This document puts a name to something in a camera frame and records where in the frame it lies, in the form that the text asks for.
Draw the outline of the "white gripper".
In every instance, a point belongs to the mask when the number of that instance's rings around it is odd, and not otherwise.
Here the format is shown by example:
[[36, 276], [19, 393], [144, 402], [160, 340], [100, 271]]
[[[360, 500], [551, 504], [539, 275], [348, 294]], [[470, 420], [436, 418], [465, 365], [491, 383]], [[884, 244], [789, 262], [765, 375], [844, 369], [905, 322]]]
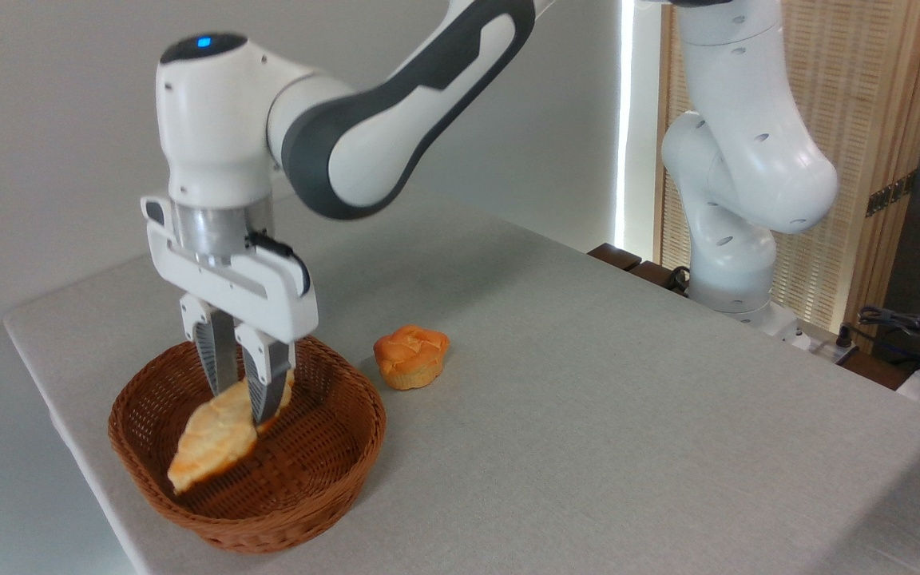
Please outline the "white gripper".
[[[237, 383], [240, 344], [252, 417], [265, 425], [279, 410], [295, 345], [318, 327], [316, 292], [307, 267], [262, 245], [211, 263], [180, 247], [176, 212], [168, 197], [143, 196], [149, 251], [161, 278], [186, 294], [180, 299], [183, 331], [194, 343], [212, 395]], [[234, 319], [241, 321], [235, 327]]]

